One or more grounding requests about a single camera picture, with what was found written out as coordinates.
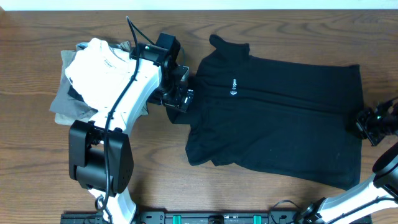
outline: table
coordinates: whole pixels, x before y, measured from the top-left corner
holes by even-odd
[[[195,73],[214,48],[210,34],[251,45],[257,57],[316,65],[360,64],[369,106],[398,95],[398,11],[76,11],[0,15],[0,222],[59,223],[64,211],[92,211],[94,198],[68,175],[68,127],[49,107],[58,89],[61,50],[93,37],[132,40],[125,16],[152,40],[174,34]],[[189,126],[171,124],[149,105],[131,137],[133,200],[169,211],[262,211],[282,199],[301,206],[343,191],[323,184],[246,170],[189,165]],[[361,180],[397,141],[363,142]],[[397,223],[396,210],[374,214]]]

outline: gray cloth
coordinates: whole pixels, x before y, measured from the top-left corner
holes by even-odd
[[[83,50],[87,47],[88,43],[80,43],[76,45],[76,51],[63,50],[61,51],[62,58],[62,72],[60,86],[53,100],[50,111],[55,113],[55,122],[62,125],[72,125],[75,120],[87,122],[90,118],[97,113],[96,109],[89,107],[85,102],[78,101],[68,95],[70,82],[65,76],[65,69],[72,63],[75,58],[76,52]],[[126,41],[121,44],[110,44],[112,48],[119,48],[126,52],[130,52],[130,42]],[[145,104],[141,110],[140,115],[147,115],[147,105]]]

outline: white wall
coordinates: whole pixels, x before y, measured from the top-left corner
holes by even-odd
[[[398,0],[0,0],[15,10],[398,9]]]

